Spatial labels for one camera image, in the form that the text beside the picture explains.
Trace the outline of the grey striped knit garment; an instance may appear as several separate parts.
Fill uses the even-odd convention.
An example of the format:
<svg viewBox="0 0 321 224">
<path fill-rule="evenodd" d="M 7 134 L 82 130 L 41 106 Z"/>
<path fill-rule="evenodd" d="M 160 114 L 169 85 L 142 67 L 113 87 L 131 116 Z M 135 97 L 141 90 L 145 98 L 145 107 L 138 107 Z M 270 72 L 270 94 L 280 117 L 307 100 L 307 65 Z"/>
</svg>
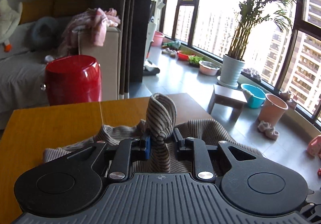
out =
<svg viewBox="0 0 321 224">
<path fill-rule="evenodd" d="M 69 146 L 46 149 L 44 151 L 43 162 L 50 162 L 97 141 L 105 141 L 108 145 L 118 145 L 120 141 L 127 138 L 140 139 L 144 132 L 149 130 L 151 131 L 151 158 L 146 162 L 138 161 L 133 163 L 133 171 L 165 173 L 189 172 L 192 170 L 190 162 L 177 161 L 175 159 L 174 143 L 171 142 L 170 137 L 175 127 L 178 128 L 184 138 L 194 137 L 201 139 L 207 145 L 218 145 L 218 142 L 224 140 L 259 156 L 262 154 L 256 148 L 237 143 L 229 135 L 227 130 L 214 119 L 189 120 L 175 126 L 176 119 L 177 110 L 173 100 L 166 95 L 156 93 L 149 98 L 146 119 L 141 120 L 137 126 L 112 127 L 102 125 L 99 132 L 93 137 Z"/>
</svg>

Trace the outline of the pink clothes pile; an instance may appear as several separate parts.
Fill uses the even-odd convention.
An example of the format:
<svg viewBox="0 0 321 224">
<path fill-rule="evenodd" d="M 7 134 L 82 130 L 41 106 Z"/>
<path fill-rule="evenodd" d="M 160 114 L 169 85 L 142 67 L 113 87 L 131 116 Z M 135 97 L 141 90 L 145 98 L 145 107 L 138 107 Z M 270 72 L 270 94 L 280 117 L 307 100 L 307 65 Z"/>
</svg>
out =
<svg viewBox="0 0 321 224">
<path fill-rule="evenodd" d="M 88 29 L 90 40 L 94 46 L 103 46 L 108 27 L 118 27 L 121 19 L 117 11 L 110 8 L 104 11 L 101 8 L 88 8 L 85 12 L 75 15 L 67 24 L 61 37 L 62 42 L 57 49 L 58 57 L 65 57 L 71 49 L 78 47 L 78 33 Z"/>
</svg>

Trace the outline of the small wooden stool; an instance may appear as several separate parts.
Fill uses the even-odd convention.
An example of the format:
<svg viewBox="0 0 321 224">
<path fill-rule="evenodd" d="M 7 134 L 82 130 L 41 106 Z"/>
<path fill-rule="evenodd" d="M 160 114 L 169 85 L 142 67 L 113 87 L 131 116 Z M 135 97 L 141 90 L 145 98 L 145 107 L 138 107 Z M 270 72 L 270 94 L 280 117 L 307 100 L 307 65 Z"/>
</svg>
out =
<svg viewBox="0 0 321 224">
<path fill-rule="evenodd" d="M 215 104 L 231 107 L 231 116 L 235 120 L 238 120 L 244 106 L 247 104 L 247 100 L 242 91 L 214 84 L 213 93 L 207 108 L 209 114 L 212 113 Z"/>
</svg>

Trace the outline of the teal plastic basin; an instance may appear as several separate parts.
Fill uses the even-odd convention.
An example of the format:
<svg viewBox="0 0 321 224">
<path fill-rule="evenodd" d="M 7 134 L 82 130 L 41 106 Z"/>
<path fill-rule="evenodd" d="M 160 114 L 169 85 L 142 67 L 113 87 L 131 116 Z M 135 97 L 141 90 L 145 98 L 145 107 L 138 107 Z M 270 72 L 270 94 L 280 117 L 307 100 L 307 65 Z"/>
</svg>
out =
<svg viewBox="0 0 321 224">
<path fill-rule="evenodd" d="M 246 83 L 241 84 L 241 89 L 247 100 L 248 107 L 257 109 L 265 102 L 265 93 L 262 89 Z"/>
</svg>

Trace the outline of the pink basin with plants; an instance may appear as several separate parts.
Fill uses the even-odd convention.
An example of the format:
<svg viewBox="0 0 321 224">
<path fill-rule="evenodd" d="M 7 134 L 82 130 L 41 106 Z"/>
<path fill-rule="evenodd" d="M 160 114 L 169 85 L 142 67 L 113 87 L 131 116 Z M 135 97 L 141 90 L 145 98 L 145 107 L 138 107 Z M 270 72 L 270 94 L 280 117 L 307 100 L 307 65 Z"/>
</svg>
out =
<svg viewBox="0 0 321 224">
<path fill-rule="evenodd" d="M 215 76 L 220 70 L 220 67 L 216 66 L 212 62 L 199 61 L 199 70 L 204 75 Z"/>
</svg>

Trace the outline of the white vacuum cleaner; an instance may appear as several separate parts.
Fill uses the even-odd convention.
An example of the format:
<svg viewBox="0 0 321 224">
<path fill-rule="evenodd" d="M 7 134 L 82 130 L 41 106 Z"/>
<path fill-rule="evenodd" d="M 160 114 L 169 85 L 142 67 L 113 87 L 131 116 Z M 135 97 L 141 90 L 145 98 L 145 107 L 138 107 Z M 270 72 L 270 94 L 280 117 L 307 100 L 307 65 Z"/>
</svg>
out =
<svg viewBox="0 0 321 224">
<path fill-rule="evenodd" d="M 146 34 L 143 76 L 154 76 L 160 72 L 160 69 L 152 63 L 152 61 L 148 60 L 148 56 L 153 43 L 154 34 L 157 29 L 158 16 L 164 6 L 165 4 L 163 0 L 151 0 Z"/>
</svg>

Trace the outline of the red round stool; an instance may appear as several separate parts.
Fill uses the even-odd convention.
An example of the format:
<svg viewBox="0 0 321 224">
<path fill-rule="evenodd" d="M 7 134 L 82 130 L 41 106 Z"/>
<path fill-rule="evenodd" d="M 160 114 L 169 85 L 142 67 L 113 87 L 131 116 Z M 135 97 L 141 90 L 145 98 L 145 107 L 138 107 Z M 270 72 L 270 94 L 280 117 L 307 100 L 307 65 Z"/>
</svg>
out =
<svg viewBox="0 0 321 224">
<path fill-rule="evenodd" d="M 100 65 L 92 56 L 56 59 L 45 68 L 45 92 L 50 106 L 99 102 L 102 99 Z"/>
</svg>

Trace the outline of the red plastic basin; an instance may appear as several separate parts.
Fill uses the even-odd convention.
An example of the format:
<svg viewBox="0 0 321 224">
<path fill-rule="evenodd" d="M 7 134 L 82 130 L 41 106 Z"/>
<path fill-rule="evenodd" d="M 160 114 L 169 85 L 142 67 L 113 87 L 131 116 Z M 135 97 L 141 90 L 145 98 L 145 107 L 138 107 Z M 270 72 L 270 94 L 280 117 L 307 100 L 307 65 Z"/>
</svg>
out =
<svg viewBox="0 0 321 224">
<path fill-rule="evenodd" d="M 190 53 L 190 52 L 188 52 L 188 51 L 179 50 L 179 51 L 177 52 L 177 56 L 178 56 L 178 60 L 188 62 L 190 56 L 194 56 L 194 54 L 192 54 L 192 53 Z"/>
</svg>

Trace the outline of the pink plastic bucket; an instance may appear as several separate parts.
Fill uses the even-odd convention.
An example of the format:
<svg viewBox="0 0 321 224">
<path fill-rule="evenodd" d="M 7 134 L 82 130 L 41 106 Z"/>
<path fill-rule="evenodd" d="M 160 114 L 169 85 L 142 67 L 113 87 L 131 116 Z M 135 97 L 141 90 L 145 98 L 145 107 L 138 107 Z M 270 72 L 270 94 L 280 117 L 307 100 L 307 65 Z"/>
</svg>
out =
<svg viewBox="0 0 321 224">
<path fill-rule="evenodd" d="M 161 46 L 163 44 L 163 39 L 165 35 L 159 31 L 156 31 L 154 33 L 153 39 L 152 39 L 152 46 Z"/>
</svg>

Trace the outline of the grey covered sofa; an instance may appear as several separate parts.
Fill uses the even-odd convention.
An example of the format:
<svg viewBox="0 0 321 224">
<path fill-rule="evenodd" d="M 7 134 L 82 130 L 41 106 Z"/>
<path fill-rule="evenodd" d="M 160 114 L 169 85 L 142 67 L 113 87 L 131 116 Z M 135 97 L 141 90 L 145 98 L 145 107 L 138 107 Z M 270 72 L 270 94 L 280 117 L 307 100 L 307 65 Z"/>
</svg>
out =
<svg viewBox="0 0 321 224">
<path fill-rule="evenodd" d="M 1 129 L 5 129 L 12 112 L 17 109 L 48 105 L 46 93 L 41 90 L 44 82 L 45 57 L 48 51 L 31 51 L 27 38 L 33 23 L 19 25 L 11 36 L 14 49 L 1 52 Z M 121 32 L 108 27 L 103 46 L 93 46 L 91 33 L 86 30 L 78 35 L 79 52 L 97 59 L 102 74 L 102 100 L 117 100 L 120 88 Z"/>
</svg>

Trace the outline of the grey neck pillow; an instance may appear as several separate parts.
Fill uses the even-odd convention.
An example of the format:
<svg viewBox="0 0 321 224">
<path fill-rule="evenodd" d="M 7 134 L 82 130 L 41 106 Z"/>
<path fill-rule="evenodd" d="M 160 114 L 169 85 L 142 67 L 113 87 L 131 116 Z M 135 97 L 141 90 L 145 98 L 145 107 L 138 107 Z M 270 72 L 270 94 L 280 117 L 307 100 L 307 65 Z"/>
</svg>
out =
<svg viewBox="0 0 321 224">
<path fill-rule="evenodd" d="M 30 39 L 34 50 L 51 50 L 57 46 L 59 22 L 50 16 L 40 18 L 31 28 Z"/>
</svg>

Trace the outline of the white potted plant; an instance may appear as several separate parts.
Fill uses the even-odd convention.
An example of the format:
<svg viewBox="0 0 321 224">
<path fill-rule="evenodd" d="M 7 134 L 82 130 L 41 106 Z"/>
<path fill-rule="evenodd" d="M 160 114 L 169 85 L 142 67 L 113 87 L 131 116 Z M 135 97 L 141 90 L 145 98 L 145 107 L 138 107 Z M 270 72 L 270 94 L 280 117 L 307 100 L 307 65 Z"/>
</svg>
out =
<svg viewBox="0 0 321 224">
<path fill-rule="evenodd" d="M 218 84 L 231 89 L 238 88 L 238 79 L 245 66 L 243 57 L 252 29 L 263 22 L 272 21 L 281 32 L 288 31 L 292 26 L 288 11 L 296 1 L 243 0 L 239 3 L 238 25 L 229 50 L 223 56 Z"/>
</svg>

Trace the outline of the white goose plush toy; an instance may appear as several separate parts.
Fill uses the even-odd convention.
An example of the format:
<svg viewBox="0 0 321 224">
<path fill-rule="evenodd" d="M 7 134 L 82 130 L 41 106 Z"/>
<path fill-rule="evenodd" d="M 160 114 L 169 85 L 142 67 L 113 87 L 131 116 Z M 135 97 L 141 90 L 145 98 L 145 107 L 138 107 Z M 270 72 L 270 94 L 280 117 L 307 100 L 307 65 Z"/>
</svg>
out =
<svg viewBox="0 0 321 224">
<path fill-rule="evenodd" d="M 18 27 L 23 11 L 23 4 L 18 4 L 17 11 L 9 6 L 8 0 L 1 0 L 1 45 L 4 47 L 4 52 L 10 52 L 12 45 L 9 38 Z"/>
</svg>

